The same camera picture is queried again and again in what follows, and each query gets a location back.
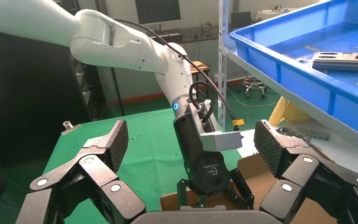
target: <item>black screen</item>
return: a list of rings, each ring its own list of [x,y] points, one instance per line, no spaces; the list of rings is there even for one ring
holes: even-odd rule
[[[135,0],[140,24],[180,20],[179,0]]]
[[[251,24],[250,12],[231,13],[231,29],[247,27]]]

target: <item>desk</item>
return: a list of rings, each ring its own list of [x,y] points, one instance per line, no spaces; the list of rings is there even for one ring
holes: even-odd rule
[[[117,174],[145,202],[148,211],[160,210],[160,196],[176,192],[178,181],[186,178],[172,125],[172,109],[82,124],[59,138],[44,173],[71,160],[87,139],[107,134],[118,119],[127,121],[129,142]],[[225,151],[223,155],[229,170],[241,158],[237,150]],[[65,221],[66,224],[106,224],[90,200],[80,203]]]
[[[194,61],[193,62],[197,67],[199,67],[208,77],[209,77],[209,74],[208,72],[211,70],[211,68],[209,66],[207,66],[206,64],[202,63],[202,62],[199,62],[199,61]],[[191,72],[192,72],[192,76],[195,75],[195,80],[198,81],[198,75],[200,74],[198,72],[198,70],[196,68],[194,68],[193,66],[190,67],[191,68]],[[198,93],[201,93],[205,98],[209,98],[209,90],[208,88],[206,89],[206,94],[204,94],[203,92],[201,92],[198,88],[198,85],[196,85],[196,98],[199,100],[200,98],[198,98]]]

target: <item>brown cardboard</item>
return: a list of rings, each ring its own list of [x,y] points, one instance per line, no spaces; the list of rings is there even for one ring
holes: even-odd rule
[[[319,150],[316,151],[325,159],[330,160]],[[252,190],[252,193],[255,196],[254,209],[258,210],[260,208],[261,201],[275,184],[277,179],[270,173],[267,165],[264,163],[259,154],[240,159],[238,161],[237,168],[240,170],[242,176],[246,180],[246,183]],[[236,191],[233,183],[230,184],[230,188]],[[189,205],[194,207],[197,203],[197,199],[197,195],[188,189],[187,200]],[[162,196],[160,198],[160,203],[162,210],[178,210],[177,193]],[[207,199],[207,207],[210,208],[216,205],[225,205],[228,210],[235,209],[235,207],[226,198],[224,198],[222,194],[211,196]],[[327,212],[324,211],[318,203],[306,198],[291,224],[315,223],[336,224],[337,221],[327,214]]]

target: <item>metal shelf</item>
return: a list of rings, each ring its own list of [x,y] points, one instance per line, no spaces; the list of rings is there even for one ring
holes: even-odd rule
[[[293,102],[303,111],[306,111],[311,117],[325,125],[335,134],[339,135],[341,138],[345,139],[351,145],[358,149],[358,132],[343,124],[339,120],[333,118],[332,116],[326,114],[325,112],[319,110],[314,105],[310,104],[306,100],[298,97],[296,94],[288,91],[283,88],[273,79],[248,64],[240,57],[238,57],[235,49],[235,43],[228,37],[228,16],[229,16],[229,6],[230,0],[219,0],[219,90],[226,97],[226,72],[227,72],[227,60],[231,60],[237,65],[241,66],[244,70],[248,71],[253,76],[260,79],[268,87],[275,90],[277,93],[281,94],[283,97]],[[225,127],[225,108],[221,106],[219,101],[219,112],[218,112],[218,121],[220,125]]]

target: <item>blue bin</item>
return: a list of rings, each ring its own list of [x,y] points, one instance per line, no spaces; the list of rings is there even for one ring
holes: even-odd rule
[[[292,58],[358,52],[358,0],[330,0],[230,33],[238,56],[358,132],[358,72],[322,73]]]

